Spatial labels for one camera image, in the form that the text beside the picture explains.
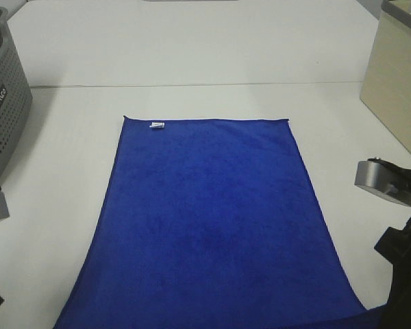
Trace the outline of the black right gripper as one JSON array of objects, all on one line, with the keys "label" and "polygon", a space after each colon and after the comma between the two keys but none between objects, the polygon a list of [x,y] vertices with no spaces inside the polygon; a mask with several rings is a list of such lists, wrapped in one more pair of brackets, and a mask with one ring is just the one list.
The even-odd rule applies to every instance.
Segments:
[{"label": "black right gripper", "polygon": [[389,227],[374,249],[393,266],[379,328],[411,328],[411,217],[401,230]]}]

